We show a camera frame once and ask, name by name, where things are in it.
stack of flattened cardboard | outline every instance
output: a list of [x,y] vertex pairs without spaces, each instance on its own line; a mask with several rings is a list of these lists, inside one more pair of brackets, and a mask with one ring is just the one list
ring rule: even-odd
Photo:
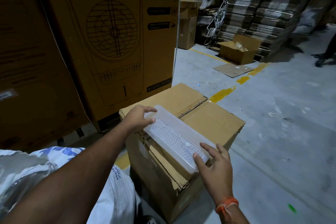
[[[245,122],[184,84],[120,110],[123,119],[137,104],[161,105],[195,131],[227,150]],[[167,223],[172,223],[203,188],[199,173],[189,174],[147,134],[126,142],[132,169],[144,182]]]
[[256,60],[276,52],[296,28],[308,0],[262,0],[245,35],[262,40]]
[[0,9],[0,149],[41,149],[89,121],[40,0]]
[[180,1],[180,25],[178,33],[178,47],[188,50],[195,45],[198,9],[202,1]]
[[179,0],[42,0],[62,55],[100,130],[171,87]]
[[235,34],[244,35],[261,0],[229,0],[225,20],[218,35],[219,41],[232,41]]

plastic cooler part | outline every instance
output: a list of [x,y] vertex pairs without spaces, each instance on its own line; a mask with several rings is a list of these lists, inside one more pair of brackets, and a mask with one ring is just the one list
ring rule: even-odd
[[214,148],[216,146],[162,106],[154,107],[157,112],[145,113],[144,117],[155,118],[156,122],[144,128],[144,131],[190,174],[198,172],[193,154],[196,152],[204,163],[210,158],[208,152],[200,146],[200,142]]

